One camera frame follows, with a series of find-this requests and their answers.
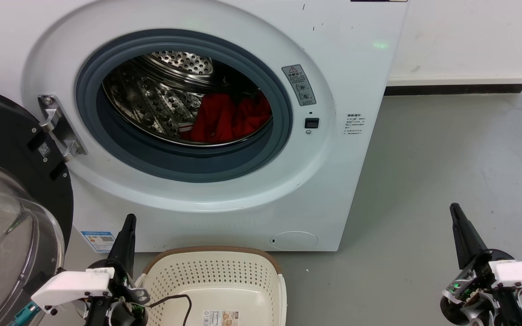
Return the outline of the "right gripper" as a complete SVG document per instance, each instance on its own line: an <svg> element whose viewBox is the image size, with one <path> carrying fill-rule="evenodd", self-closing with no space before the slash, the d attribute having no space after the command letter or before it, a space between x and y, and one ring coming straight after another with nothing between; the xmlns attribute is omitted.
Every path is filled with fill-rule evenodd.
<svg viewBox="0 0 522 326"><path fill-rule="evenodd" d="M458 203L450 205L452 232L460 273L444 290L446 309L499 309L496 290L509 290L520 306L522 261L488 249Z"/></svg>

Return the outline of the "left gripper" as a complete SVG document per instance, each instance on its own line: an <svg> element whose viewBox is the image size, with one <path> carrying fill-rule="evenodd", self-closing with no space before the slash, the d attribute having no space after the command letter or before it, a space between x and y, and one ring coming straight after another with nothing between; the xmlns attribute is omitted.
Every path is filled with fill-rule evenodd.
<svg viewBox="0 0 522 326"><path fill-rule="evenodd" d="M135 257L136 221L135 214L126 215L107 259L95 262L84 272L58 272L31 295L31 300L48 314L52 308L74 301L86 302L89 313L93 305L107 310L118 305L147 305L148 291L137 287L130 275Z"/></svg>

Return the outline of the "red garment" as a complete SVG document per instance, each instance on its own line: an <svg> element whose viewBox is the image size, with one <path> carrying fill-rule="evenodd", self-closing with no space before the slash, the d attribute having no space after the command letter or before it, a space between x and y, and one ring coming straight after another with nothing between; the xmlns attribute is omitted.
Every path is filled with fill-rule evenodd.
<svg viewBox="0 0 522 326"><path fill-rule="evenodd" d="M180 138L197 143L227 143L249 136L273 116L265 95L211 93L202 98L191 130Z"/></svg>

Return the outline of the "cream perforated laundry basket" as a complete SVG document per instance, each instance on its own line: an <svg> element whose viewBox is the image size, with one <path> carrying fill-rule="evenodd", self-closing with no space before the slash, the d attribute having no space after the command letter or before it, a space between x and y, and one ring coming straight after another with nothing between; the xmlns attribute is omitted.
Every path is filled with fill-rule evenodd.
<svg viewBox="0 0 522 326"><path fill-rule="evenodd" d="M147 289L146 326L202 326L205 310L236 310L239 326L286 326L287 291L263 250L191 246L158 254L137 285Z"/></svg>

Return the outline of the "stainless steel washing machine drum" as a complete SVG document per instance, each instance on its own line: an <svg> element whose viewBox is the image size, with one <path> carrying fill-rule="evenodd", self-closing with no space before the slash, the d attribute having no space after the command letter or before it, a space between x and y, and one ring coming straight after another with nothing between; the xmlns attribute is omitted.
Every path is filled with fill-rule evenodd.
<svg viewBox="0 0 522 326"><path fill-rule="evenodd" d="M163 142L189 147L230 146L259 134L271 122L244 138L227 143L197 143L180 138L191 130L202 98L211 93L254 96L260 88L242 72L196 53L162 50L131 58L104 78L103 91L114 110L135 128Z"/></svg>

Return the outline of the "blue energy label sticker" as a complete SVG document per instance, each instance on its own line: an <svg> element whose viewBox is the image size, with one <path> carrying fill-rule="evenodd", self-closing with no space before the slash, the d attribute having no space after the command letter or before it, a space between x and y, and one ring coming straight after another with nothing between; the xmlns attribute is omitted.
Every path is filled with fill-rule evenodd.
<svg viewBox="0 0 522 326"><path fill-rule="evenodd" d="M81 231L83 238L99 253L109 253L116 241L109 231Z"/></svg>

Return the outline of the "grey rubber door gasket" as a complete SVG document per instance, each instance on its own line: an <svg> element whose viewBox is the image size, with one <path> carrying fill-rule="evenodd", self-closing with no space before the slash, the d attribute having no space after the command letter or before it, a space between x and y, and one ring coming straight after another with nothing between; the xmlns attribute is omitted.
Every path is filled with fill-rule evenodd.
<svg viewBox="0 0 522 326"><path fill-rule="evenodd" d="M127 124L99 94L100 85L116 66L166 46L209 54L243 73L268 99L276 114L273 122L252 138L212 148L164 142ZM293 125L286 87L265 62L224 39L180 29L138 31L96 49L79 72L75 103L89 134L116 159L149 175L189 183L223 182L260 169L284 148Z"/></svg>

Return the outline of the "metal door hinge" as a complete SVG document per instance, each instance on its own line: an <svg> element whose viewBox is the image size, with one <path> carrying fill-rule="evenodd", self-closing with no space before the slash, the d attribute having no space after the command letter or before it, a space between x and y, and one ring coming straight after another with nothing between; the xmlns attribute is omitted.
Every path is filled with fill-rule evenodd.
<svg viewBox="0 0 522 326"><path fill-rule="evenodd" d="M52 136L62 152L64 161L71 161L79 155L87 155L87 148L74 129L58 97L52 94L39 95L38 105L45 118L40 126Z"/></svg>

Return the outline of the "white front-load washing machine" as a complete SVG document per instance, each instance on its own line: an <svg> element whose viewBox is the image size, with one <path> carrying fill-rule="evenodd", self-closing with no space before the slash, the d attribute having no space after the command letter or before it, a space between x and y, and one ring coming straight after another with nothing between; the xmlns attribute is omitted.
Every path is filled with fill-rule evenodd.
<svg viewBox="0 0 522 326"><path fill-rule="evenodd" d="M38 96L58 97L88 151L66 162L79 233L116 237L133 213L136 252L197 245L277 250L270 239L285 231L312 233L313 250L336 251L408 6L408 0L0 0L0 95L39 123L45 118ZM96 142L75 103L79 72L106 43L152 29L224 39L276 73L293 125L275 159L236 179L189 183L143 173ZM315 105L299 105L281 69L295 64L310 81ZM346 113L365 115L361 135L342 134ZM306 129L306 118L319 118L319 127Z"/></svg>

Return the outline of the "white text label sticker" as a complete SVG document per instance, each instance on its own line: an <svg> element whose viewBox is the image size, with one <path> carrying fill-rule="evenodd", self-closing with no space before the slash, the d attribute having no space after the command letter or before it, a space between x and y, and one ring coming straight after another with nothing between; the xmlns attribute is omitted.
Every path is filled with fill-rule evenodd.
<svg viewBox="0 0 522 326"><path fill-rule="evenodd" d="M342 134L348 136L361 135L365 130L366 117L361 113L346 113L342 124Z"/></svg>

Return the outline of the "oval filter cover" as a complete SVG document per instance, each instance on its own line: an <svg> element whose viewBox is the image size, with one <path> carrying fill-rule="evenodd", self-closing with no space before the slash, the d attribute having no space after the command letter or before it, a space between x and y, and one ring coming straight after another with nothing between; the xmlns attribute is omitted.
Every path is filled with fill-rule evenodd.
<svg viewBox="0 0 522 326"><path fill-rule="evenodd" d="M285 231L270 239L270 244L274 249L286 251L313 250L317 243L317 236L304 231Z"/></svg>

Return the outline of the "grey warning sticker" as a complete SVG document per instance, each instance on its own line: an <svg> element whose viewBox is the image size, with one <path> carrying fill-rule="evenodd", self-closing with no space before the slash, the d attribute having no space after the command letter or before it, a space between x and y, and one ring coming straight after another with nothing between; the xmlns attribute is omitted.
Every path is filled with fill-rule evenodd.
<svg viewBox="0 0 522 326"><path fill-rule="evenodd" d="M315 105L317 103L310 81L300 64L281 68L289 81L300 106Z"/></svg>

